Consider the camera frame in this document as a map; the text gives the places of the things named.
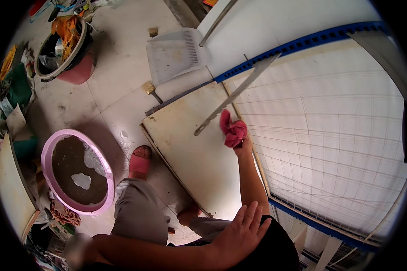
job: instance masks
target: stain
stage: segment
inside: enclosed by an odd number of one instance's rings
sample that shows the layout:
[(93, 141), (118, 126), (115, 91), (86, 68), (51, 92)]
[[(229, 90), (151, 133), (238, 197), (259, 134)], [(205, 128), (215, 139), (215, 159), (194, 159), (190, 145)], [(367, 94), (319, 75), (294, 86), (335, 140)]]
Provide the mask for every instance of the stain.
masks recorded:
[(63, 105), (58, 105), (57, 109), (59, 110), (60, 114), (59, 114), (59, 118), (62, 119), (65, 117), (65, 113), (66, 113), (66, 106)]
[(172, 57), (175, 61), (182, 62), (182, 52), (179, 50), (175, 50), (172, 54)]
[(96, 102), (95, 102), (95, 101), (92, 101), (92, 102), (91, 102), (91, 110), (94, 111), (94, 110), (96, 110), (96, 109), (97, 109)]

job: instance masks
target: green bag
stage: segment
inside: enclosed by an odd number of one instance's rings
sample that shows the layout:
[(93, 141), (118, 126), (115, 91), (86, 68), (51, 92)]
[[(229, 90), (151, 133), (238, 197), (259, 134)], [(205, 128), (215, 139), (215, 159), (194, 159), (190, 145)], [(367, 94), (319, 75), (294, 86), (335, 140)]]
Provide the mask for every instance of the green bag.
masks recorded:
[(24, 64), (19, 63), (16, 65), (8, 72), (8, 74), (6, 74), (4, 80), (10, 82), (7, 97), (13, 108), (16, 107), (16, 104), (19, 104), (21, 108), (27, 106), (30, 96), (32, 95), (32, 90), (30, 89), (30, 85), (27, 81)]

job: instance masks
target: wrist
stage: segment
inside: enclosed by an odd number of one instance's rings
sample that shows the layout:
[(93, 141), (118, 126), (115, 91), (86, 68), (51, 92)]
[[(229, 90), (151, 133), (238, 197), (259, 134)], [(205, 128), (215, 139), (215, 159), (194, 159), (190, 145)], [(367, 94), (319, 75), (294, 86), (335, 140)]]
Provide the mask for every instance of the wrist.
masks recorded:
[(242, 152), (237, 155), (238, 161), (253, 160), (252, 152)]
[(217, 251), (217, 247), (213, 244), (207, 244), (201, 246), (202, 255), (204, 258), (203, 268), (206, 270), (220, 270), (223, 269), (222, 259), (220, 258), (220, 253)]

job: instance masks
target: black shirt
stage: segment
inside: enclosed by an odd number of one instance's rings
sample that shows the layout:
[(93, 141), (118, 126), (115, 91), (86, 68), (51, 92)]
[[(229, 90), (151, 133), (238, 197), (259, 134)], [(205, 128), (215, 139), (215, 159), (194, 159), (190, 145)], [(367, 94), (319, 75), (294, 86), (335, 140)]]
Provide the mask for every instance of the black shirt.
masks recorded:
[[(271, 216), (263, 215), (261, 218), (261, 225), (269, 217)], [(209, 242), (205, 241), (194, 241), (185, 246), (200, 246), (208, 243)], [(294, 243), (274, 218), (271, 217), (271, 225), (256, 249), (239, 264), (230, 268), (230, 270), (245, 270), (244, 268), (271, 268), (271, 270), (281, 271), (300, 270), (298, 254), (294, 247)], [(92, 265), (86, 266), (83, 270), (117, 271), (119, 268), (109, 264), (96, 262)]]

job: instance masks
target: left hand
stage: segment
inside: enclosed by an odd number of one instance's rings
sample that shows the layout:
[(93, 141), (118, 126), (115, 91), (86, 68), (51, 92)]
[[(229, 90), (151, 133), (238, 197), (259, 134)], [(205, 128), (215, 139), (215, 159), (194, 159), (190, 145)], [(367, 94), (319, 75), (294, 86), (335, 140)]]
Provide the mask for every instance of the left hand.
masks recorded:
[(261, 217), (262, 207), (256, 201), (249, 208), (242, 206), (229, 226), (207, 245), (217, 268), (233, 267), (255, 250), (271, 224), (268, 218), (260, 226)]

